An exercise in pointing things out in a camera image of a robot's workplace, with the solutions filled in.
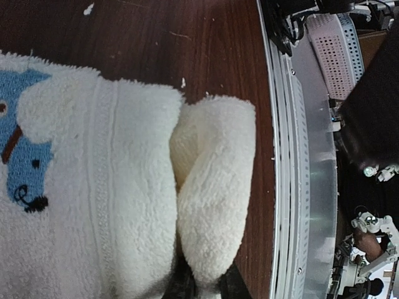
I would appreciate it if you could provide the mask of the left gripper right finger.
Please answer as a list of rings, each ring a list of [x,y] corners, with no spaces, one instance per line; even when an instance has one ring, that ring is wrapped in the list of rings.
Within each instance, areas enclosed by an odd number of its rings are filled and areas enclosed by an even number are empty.
[[[238,266],[233,263],[219,279],[222,299],[252,299]]]

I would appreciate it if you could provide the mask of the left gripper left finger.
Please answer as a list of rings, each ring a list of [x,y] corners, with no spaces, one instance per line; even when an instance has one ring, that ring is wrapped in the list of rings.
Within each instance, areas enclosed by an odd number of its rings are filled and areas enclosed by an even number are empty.
[[[193,299],[196,296],[196,283],[185,258],[179,258],[170,277],[162,299]]]

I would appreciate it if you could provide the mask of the white towel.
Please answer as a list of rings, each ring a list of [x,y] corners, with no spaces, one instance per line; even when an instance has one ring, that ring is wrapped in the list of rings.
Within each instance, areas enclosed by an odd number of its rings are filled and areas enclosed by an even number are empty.
[[[162,298],[185,258],[221,298],[255,151],[249,101],[1,54],[1,297]]]

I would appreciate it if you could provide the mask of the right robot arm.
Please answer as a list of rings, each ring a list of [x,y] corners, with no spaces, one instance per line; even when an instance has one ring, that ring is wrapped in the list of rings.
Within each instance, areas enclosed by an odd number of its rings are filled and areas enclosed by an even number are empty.
[[[364,168],[398,162],[398,23],[339,108],[343,147]]]

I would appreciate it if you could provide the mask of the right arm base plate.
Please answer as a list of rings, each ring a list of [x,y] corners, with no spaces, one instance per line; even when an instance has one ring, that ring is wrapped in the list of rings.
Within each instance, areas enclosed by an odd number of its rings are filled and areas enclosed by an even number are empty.
[[[291,46],[303,38],[304,13],[315,1],[261,1],[268,37],[278,50],[292,56]]]

